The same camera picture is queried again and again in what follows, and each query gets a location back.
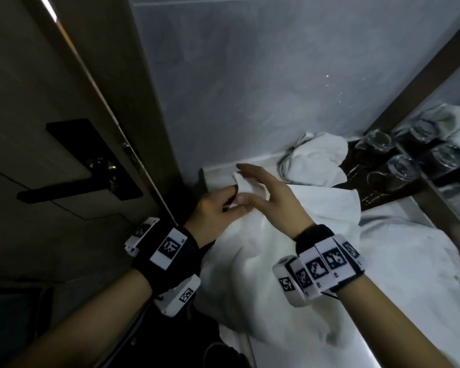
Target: person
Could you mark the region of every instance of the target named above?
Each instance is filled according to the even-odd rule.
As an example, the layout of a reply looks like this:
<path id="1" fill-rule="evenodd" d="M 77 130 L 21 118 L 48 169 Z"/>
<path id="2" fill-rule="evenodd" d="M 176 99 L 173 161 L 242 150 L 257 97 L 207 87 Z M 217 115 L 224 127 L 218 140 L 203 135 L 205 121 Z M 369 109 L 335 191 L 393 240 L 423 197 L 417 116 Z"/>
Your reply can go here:
<path id="1" fill-rule="evenodd" d="M 184 225 L 198 247 L 214 241 L 231 222 L 251 209 L 261 211 L 275 228 L 290 238 L 296 238 L 315 225 L 285 183 L 258 166 L 238 164 L 237 167 L 245 177 L 252 176 L 264 184 L 270 199 L 267 201 L 249 193 L 237 194 L 238 206 L 223 211 L 223 205 L 236 193 L 235 186 L 205 195 Z M 33 342 L 9 367 L 93 366 L 152 292 L 146 277 L 137 269 L 130 270 Z M 337 298 L 382 367 L 453 367 L 364 273 L 338 290 Z M 156 335 L 158 331 L 150 330 L 149 333 Z"/>

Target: upside-down glass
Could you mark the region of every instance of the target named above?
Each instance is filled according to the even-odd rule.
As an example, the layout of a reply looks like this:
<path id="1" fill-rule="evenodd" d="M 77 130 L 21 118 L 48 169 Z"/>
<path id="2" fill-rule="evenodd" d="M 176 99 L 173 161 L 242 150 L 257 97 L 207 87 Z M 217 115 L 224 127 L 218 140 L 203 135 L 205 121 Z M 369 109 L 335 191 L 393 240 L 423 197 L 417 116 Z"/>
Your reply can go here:
<path id="1" fill-rule="evenodd" d="M 443 143 L 433 147 L 417 161 L 429 178 L 437 179 L 460 168 L 460 148 L 451 143 Z"/>
<path id="2" fill-rule="evenodd" d="M 433 141 L 440 131 L 436 124 L 426 119 L 417 119 L 407 131 L 396 135 L 397 141 L 411 156 L 423 154 L 426 145 Z"/>
<path id="3" fill-rule="evenodd" d="M 391 194 L 421 176 L 420 169 L 411 157 L 395 155 L 380 168 L 368 173 L 366 182 L 372 190 L 361 199 L 364 205 L 379 197 Z"/>
<path id="4" fill-rule="evenodd" d="M 372 168 L 384 162 L 393 146 L 394 141 L 387 133 L 380 129 L 369 131 L 353 149 L 354 167 L 347 173 L 348 179 L 354 178 L 362 168 Z"/>

